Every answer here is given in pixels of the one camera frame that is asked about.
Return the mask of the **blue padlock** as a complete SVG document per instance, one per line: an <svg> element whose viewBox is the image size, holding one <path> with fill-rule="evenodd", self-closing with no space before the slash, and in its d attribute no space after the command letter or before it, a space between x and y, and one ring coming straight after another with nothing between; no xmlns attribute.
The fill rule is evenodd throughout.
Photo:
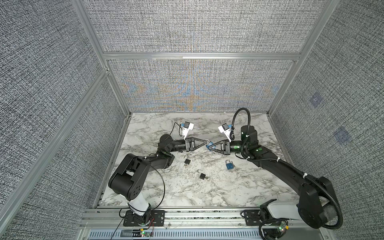
<svg viewBox="0 0 384 240"><path fill-rule="evenodd" d="M227 168L227 170L232 170L232 169L235 168L235 166L234 166L234 164L233 164L232 161L230 161L230 160L226 160L225 163L226 163L226 168Z"/></svg>
<svg viewBox="0 0 384 240"><path fill-rule="evenodd" d="M211 146L213 145L213 142L210 141L209 139L205 139L205 145L206 145L206 148L211 151Z"/></svg>

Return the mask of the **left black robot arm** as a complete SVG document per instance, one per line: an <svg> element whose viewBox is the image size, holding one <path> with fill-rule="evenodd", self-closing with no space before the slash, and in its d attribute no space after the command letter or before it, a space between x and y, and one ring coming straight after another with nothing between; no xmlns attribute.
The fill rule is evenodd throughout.
<svg viewBox="0 0 384 240"><path fill-rule="evenodd" d="M148 156L127 154L110 177L108 187L128 200L133 213L143 216L151 208L141 194L148 173L169 168L175 159L172 152L192 152L206 143L206 140L193 137L174 140L169 134L162 135L156 153Z"/></svg>

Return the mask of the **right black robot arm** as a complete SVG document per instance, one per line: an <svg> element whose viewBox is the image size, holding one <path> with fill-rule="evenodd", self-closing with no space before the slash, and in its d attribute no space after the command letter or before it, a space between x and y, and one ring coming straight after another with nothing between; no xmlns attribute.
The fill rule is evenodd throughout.
<svg viewBox="0 0 384 240"><path fill-rule="evenodd" d="M258 132L253 126L241 128L241 140L236 141L234 127L224 124L218 127L226 140L220 141L220 149L210 149L223 154L241 154L246 161L255 164L286 183L298 195L297 212L310 227L336 230L344 223L342 209L331 181L325 177L316 178L282 160L272 150L259 144Z"/></svg>

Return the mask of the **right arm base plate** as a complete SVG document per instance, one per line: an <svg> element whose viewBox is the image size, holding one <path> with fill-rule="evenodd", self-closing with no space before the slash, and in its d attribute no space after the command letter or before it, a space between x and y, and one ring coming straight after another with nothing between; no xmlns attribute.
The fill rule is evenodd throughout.
<svg viewBox="0 0 384 240"><path fill-rule="evenodd" d="M243 210L241 211L240 215L244 218L247 226L259 226L263 222L266 222L266 226L278 226L282 221L288 220L275 219L272 217L269 211L265 209Z"/></svg>

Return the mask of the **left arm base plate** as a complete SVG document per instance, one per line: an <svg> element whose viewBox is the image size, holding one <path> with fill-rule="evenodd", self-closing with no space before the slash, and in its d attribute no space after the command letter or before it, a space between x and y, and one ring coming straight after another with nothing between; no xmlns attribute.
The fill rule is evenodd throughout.
<svg viewBox="0 0 384 240"><path fill-rule="evenodd" d="M165 221L165 211L163 210L152 210L147 211L142 216L127 211L124 217L124 227L144 227L148 228L150 224L154 227L163 227Z"/></svg>

